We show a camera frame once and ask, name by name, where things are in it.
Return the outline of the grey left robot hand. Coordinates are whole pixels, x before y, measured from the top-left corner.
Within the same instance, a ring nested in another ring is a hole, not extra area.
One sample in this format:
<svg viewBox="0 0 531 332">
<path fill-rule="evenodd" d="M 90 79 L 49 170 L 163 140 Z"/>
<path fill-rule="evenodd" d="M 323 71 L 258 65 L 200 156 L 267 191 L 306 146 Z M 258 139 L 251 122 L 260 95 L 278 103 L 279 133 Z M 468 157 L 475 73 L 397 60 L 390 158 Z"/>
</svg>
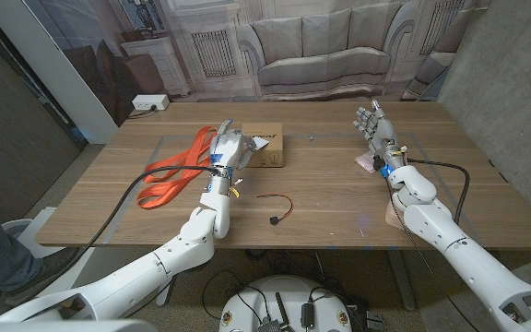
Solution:
<svg viewBox="0 0 531 332">
<path fill-rule="evenodd" d="M 257 146 L 251 136 L 240 129 L 230 129 L 232 120 L 222 123 L 217 134 L 211 139 L 209 148 L 210 164 L 218 169 L 221 177 L 231 178 L 235 169 L 243 169 L 249 162 Z"/>
</svg>

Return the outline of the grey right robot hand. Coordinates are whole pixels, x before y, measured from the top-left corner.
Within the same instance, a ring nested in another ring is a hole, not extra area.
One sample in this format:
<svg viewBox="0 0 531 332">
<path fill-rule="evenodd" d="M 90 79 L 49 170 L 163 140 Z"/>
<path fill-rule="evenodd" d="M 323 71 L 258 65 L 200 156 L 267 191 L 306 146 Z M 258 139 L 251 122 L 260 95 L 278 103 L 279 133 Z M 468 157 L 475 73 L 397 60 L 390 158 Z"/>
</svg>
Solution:
<svg viewBox="0 0 531 332">
<path fill-rule="evenodd" d="M 377 100 L 372 108 L 359 107 L 357 119 L 353 122 L 369 144 L 374 157 L 375 168 L 390 173 L 405 165 L 405 152 L 398 144 L 395 130 Z"/>
</svg>

